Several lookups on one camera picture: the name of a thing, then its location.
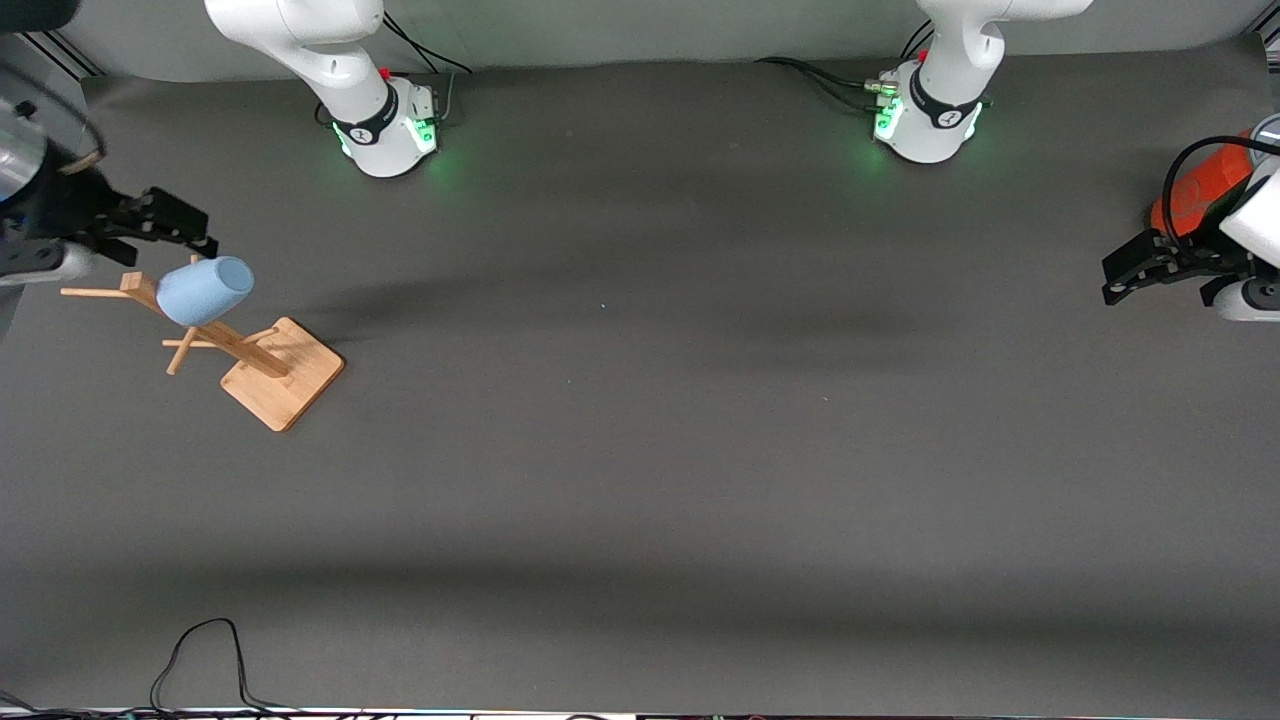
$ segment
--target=gray table surface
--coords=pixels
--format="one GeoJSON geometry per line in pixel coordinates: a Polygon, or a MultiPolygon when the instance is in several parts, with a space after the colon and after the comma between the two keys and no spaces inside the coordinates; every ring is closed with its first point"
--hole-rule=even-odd
{"type": "MultiPolygon", "coordinates": [[[[228,320],[348,369],[276,436],[163,319],[32,288],[4,687],[141,702],[225,614],[289,703],[1280,715],[1280,334],[1098,291],[1176,150],[1267,111],[1261,46],[992,92],[924,168],[786,68],[486,72],[374,181],[301,82],[90,86],[113,181],[257,273],[228,320]]],[[[233,702],[224,635],[182,662],[233,702]]]]}

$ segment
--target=blue cup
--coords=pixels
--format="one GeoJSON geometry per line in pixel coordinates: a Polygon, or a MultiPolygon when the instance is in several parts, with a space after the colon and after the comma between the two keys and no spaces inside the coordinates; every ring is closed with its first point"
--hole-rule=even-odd
{"type": "Polygon", "coordinates": [[[205,325],[253,290],[253,272],[239,258],[201,260],[160,278],[156,302],[179,325],[205,325]]]}

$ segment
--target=black cable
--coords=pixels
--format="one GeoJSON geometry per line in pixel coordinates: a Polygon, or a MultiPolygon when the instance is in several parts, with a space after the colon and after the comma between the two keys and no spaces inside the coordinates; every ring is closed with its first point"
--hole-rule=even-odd
{"type": "Polygon", "coordinates": [[[908,49],[911,47],[911,44],[915,42],[915,38],[919,37],[919,35],[924,32],[924,28],[929,27],[929,23],[932,22],[933,22],[932,19],[924,20],[924,23],[922,23],[920,27],[915,28],[915,32],[911,33],[911,37],[906,38],[906,44],[902,45],[902,51],[899,54],[899,58],[906,59],[906,56],[910,55],[910,51],[908,49]]]}
{"type": "Polygon", "coordinates": [[[804,60],[796,60],[795,58],[783,58],[781,55],[769,55],[768,58],[760,58],[756,63],[767,63],[771,65],[787,65],[788,68],[795,68],[803,73],[809,73],[820,77],[822,79],[838,85],[841,87],[852,87],[856,90],[863,88],[863,82],[858,79],[846,79],[836,73],[827,72],[813,63],[805,63],[804,60]]]}
{"type": "Polygon", "coordinates": [[[1204,140],[1198,140],[1188,145],[1185,150],[1178,154],[1178,158],[1174,159],[1174,164],[1169,167],[1169,174],[1165,176],[1165,187],[1160,193],[1161,202],[1164,204],[1161,214],[1165,220],[1165,234],[1169,236],[1169,241],[1174,243],[1174,247],[1176,247],[1179,252],[1188,255],[1189,251],[1183,243],[1181,236],[1178,234],[1178,228],[1174,227],[1174,186],[1178,183],[1178,170],[1183,168],[1183,164],[1192,155],[1194,155],[1197,150],[1211,145],[1238,145],[1240,147],[1266,152],[1268,155],[1280,155],[1280,145],[1271,145],[1270,142],[1261,142],[1235,135],[1206,137],[1204,140]]]}
{"type": "Polygon", "coordinates": [[[924,47],[924,44],[928,42],[931,37],[933,37],[933,31],[932,29],[929,31],[928,35],[925,35],[924,37],[922,37],[920,41],[916,42],[915,46],[913,46],[906,53],[906,55],[904,55],[904,58],[910,58],[911,55],[915,55],[920,50],[920,47],[924,47]]]}
{"type": "Polygon", "coordinates": [[[443,63],[448,63],[448,64],[458,68],[460,70],[462,70],[462,72],[465,72],[467,74],[471,74],[474,72],[471,68],[463,65],[462,63],[460,63],[460,61],[457,61],[457,60],[454,60],[452,58],[445,58],[444,55],[440,55],[439,53],[431,50],[430,47],[424,46],[419,41],[416,41],[412,37],[410,37],[408,33],[404,32],[404,29],[399,27],[399,23],[396,22],[396,18],[393,18],[390,15],[390,13],[384,13],[383,14],[383,22],[387,23],[387,27],[392,28],[392,32],[394,32],[396,35],[398,35],[401,37],[401,40],[403,40],[404,42],[408,42],[415,49],[421,50],[422,53],[426,53],[428,55],[430,55],[430,56],[433,56],[433,58],[435,58],[435,59],[438,59],[438,60],[440,60],[443,63]]]}
{"type": "Polygon", "coordinates": [[[87,74],[88,77],[97,77],[97,76],[102,74],[100,70],[95,70],[93,68],[88,67],[88,63],[86,63],[84,59],[81,58],[78,54],[73,53],[70,47],[68,47],[67,45],[63,45],[63,41],[59,40],[56,35],[54,35],[51,32],[42,32],[40,35],[47,37],[50,42],[52,42],[54,45],[56,45],[58,49],[61,50],[64,55],[67,55],[68,58],[70,58],[73,63],[76,63],[77,65],[79,65],[81,69],[84,70],[84,74],[87,74]]]}
{"type": "Polygon", "coordinates": [[[831,83],[838,86],[838,87],[846,87],[846,88],[855,88],[856,90],[856,88],[861,88],[863,87],[863,83],[859,82],[859,81],[845,79],[845,78],[842,78],[842,77],[840,77],[837,74],[829,73],[829,72],[827,72],[827,70],[824,70],[822,68],[818,68],[815,65],[805,63],[804,60],[796,60],[794,58],[769,56],[769,58],[760,58],[759,60],[756,60],[756,63],[765,63],[765,64],[771,64],[771,65],[786,65],[788,68],[795,68],[796,70],[800,72],[800,74],[803,74],[804,77],[809,78],[815,86],[818,86],[818,90],[823,91],[832,100],[835,100],[836,102],[840,102],[841,105],[844,105],[844,106],[846,106],[846,108],[849,108],[851,110],[870,111],[870,113],[873,113],[873,111],[876,111],[878,109],[878,108],[876,108],[872,104],[860,105],[860,104],[850,100],[849,97],[845,97],[844,95],[841,95],[838,91],[836,91],[835,87],[831,87],[826,82],[823,82],[823,81],[827,81],[827,82],[831,82],[831,83]]]}
{"type": "Polygon", "coordinates": [[[202,623],[196,623],[195,625],[187,628],[187,632],[178,638],[178,642],[173,646],[173,652],[169,653],[169,664],[164,666],[164,670],[161,670],[160,674],[156,675],[155,682],[151,683],[151,692],[147,693],[147,701],[151,703],[151,708],[160,714],[169,712],[160,705],[160,688],[164,685],[165,678],[169,676],[169,673],[173,671],[174,665],[178,662],[178,653],[182,652],[182,643],[187,642],[191,633],[214,623],[225,623],[232,630],[232,642],[236,644],[236,684],[237,691],[239,691],[241,702],[243,702],[247,707],[252,707],[265,712],[266,715],[276,715],[266,706],[273,705],[275,707],[284,707],[283,705],[259,700],[253,697],[253,693],[248,689],[248,678],[244,673],[244,652],[241,650],[239,633],[236,630],[236,623],[233,623],[230,618],[212,618],[202,623]]]}
{"type": "Polygon", "coordinates": [[[1253,32],[1261,32],[1267,23],[1275,19],[1276,14],[1280,14],[1280,6],[1276,6],[1274,10],[1267,13],[1267,17],[1262,18],[1262,20],[1258,22],[1258,24],[1253,26],[1253,32]]]}
{"type": "Polygon", "coordinates": [[[63,61],[58,59],[58,55],[54,55],[44,45],[36,42],[36,38],[32,37],[29,32],[24,32],[22,33],[22,36],[27,38],[27,42],[29,42],[36,50],[40,50],[40,54],[47,58],[50,63],[61,68],[61,70],[67,73],[67,76],[70,77],[73,81],[79,82],[79,76],[76,74],[76,70],[64,65],[63,61]]]}
{"type": "Polygon", "coordinates": [[[4,72],[12,74],[13,77],[20,79],[24,85],[27,85],[32,90],[36,90],[41,95],[44,95],[45,97],[47,97],[49,100],[52,100],[54,104],[58,105],[59,108],[61,108],[67,113],[70,113],[70,115],[73,118],[76,118],[77,120],[79,120],[81,123],[83,123],[84,129],[88,131],[90,137],[93,138],[93,150],[91,150],[86,155],[81,156],[78,160],[76,160],[76,161],[68,164],[68,165],[64,165],[63,168],[60,168],[60,170],[64,174],[78,173],[78,172],[83,170],[83,169],[87,169],[87,168],[92,167],[95,163],[97,163],[102,158],[106,158],[106,140],[102,137],[102,132],[100,129],[97,129],[97,126],[95,126],[92,123],[92,120],[88,119],[88,115],[86,115],[84,113],[82,113],[79,110],[79,108],[77,108],[76,105],[72,105],[72,102],[69,100],[67,100],[65,97],[63,97],[61,95],[58,95],[52,90],[49,90],[47,87],[45,87],[44,83],[41,83],[38,79],[28,76],[27,73],[24,73],[22,70],[19,70],[18,68],[15,68],[8,60],[0,59],[0,69],[3,69],[4,72]]]}
{"type": "Polygon", "coordinates": [[[420,42],[419,42],[419,41],[416,41],[416,40],[413,40],[412,37],[410,37],[410,36],[408,36],[408,33],[407,33],[407,32],[404,32],[404,29],[403,29],[403,28],[401,28],[401,29],[397,29],[397,31],[394,31],[394,32],[396,32],[396,35],[401,36],[401,40],[403,40],[404,42],[408,42],[408,44],[410,44],[410,45],[412,45],[412,46],[413,46],[413,47],[415,47],[416,50],[420,50],[420,51],[422,51],[422,53],[426,53],[428,55],[430,55],[430,56],[433,56],[433,58],[435,58],[435,59],[438,59],[438,60],[443,60],[443,61],[445,61],[445,63],[449,63],[451,65],[456,65],[456,67],[461,68],[462,70],[466,70],[467,73],[471,73],[471,72],[472,72],[472,70],[471,70],[471,68],[468,68],[468,67],[463,65],[462,63],[458,63],[457,60],[453,60],[453,59],[451,59],[451,58],[445,58],[444,55],[440,55],[439,53],[436,53],[436,51],[431,50],[430,47],[428,47],[428,46],[425,46],[425,45],[420,44],[420,42]]]}
{"type": "Polygon", "coordinates": [[[388,20],[387,18],[383,18],[383,24],[387,26],[387,29],[392,31],[392,33],[394,33],[397,37],[399,37],[404,42],[408,42],[408,46],[412,47],[415,53],[417,53],[417,56],[421,58],[424,63],[426,63],[426,67],[431,68],[433,73],[440,72],[439,68],[435,67],[435,63],[433,63],[431,59],[428,58],[425,53],[422,53],[422,50],[417,46],[417,44],[410,40],[408,35],[406,35],[404,31],[401,29],[399,23],[397,23],[396,20],[388,20]]]}

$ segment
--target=wooden pole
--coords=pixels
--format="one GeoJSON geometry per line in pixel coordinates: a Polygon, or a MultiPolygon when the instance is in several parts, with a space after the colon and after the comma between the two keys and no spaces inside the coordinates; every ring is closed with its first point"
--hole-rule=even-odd
{"type": "MultiPolygon", "coordinates": [[[[182,347],[180,340],[161,340],[161,347],[182,347]]],[[[216,345],[209,342],[207,340],[193,340],[191,341],[191,347],[218,347],[216,345]]]]}
{"type": "Polygon", "coordinates": [[[173,354],[173,360],[169,361],[169,366],[165,369],[165,373],[169,373],[170,375],[178,374],[183,360],[187,359],[187,351],[191,350],[191,343],[196,342],[197,332],[200,332],[200,328],[187,328],[187,334],[182,336],[182,341],[178,343],[178,350],[173,354]]]}
{"type": "Polygon", "coordinates": [[[118,290],[99,290],[96,287],[64,287],[59,292],[72,297],[128,297],[118,290]]]}

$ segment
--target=wooden mug tree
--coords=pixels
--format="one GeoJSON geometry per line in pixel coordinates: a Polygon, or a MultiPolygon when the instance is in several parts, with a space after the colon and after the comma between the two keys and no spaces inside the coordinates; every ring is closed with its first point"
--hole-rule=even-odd
{"type": "MultiPolygon", "coordinates": [[[[198,256],[191,258],[196,263],[198,256]]],[[[119,290],[64,287],[72,297],[127,297],[168,318],[156,302],[156,281],[143,273],[125,273],[119,290]]],[[[163,341],[175,347],[165,370],[178,374],[192,347],[212,347],[237,360],[223,375],[221,386],[259,420],[275,432],[298,421],[307,407],[342,373],[346,363],[292,318],[280,318],[270,328],[243,336],[214,320],[187,328],[182,340],[163,341]]]]}

